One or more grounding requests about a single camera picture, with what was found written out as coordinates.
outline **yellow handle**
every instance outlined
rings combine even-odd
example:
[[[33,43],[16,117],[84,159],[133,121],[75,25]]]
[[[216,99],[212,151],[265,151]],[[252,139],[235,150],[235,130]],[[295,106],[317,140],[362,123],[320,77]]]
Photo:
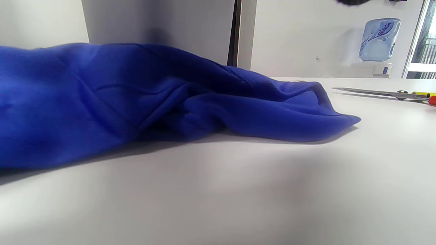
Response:
[[[432,96],[436,96],[436,93],[427,93],[427,92],[412,92],[414,95],[426,95],[428,98]]]

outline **blue cloth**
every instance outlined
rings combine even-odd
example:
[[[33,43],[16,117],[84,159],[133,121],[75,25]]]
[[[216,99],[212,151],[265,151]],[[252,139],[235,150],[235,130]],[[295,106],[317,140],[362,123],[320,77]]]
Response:
[[[322,140],[357,123],[316,82],[278,82],[159,45],[0,47],[0,167],[50,168],[134,140]]]

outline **scissors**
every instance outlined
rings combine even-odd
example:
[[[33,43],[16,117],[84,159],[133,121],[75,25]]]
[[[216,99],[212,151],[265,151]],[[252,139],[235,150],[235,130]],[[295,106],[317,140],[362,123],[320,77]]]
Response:
[[[405,90],[399,90],[397,92],[386,92],[386,91],[366,90],[366,89],[358,89],[358,88],[333,88],[333,89],[353,92],[353,93],[361,93],[361,94],[390,96],[390,97],[397,98],[397,100],[410,99],[410,100],[425,101],[431,105],[436,105],[436,93],[427,93],[427,92],[409,93]]]

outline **table surface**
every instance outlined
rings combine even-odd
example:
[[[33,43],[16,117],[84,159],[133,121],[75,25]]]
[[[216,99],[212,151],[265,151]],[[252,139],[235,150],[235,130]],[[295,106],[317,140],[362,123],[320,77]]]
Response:
[[[323,142],[216,134],[2,176],[1,244],[435,244],[436,107],[329,88],[436,81],[304,80],[362,121]]]

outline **scissor handle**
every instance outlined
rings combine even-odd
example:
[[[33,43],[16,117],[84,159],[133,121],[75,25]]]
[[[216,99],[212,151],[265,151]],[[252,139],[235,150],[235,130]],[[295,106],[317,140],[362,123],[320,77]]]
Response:
[[[432,96],[432,97],[430,97],[430,99],[429,99],[429,104],[431,104],[431,105],[436,105],[436,96]]]
[[[428,92],[412,92],[413,95],[425,95],[427,98],[432,96],[436,96],[436,93],[428,93]]]

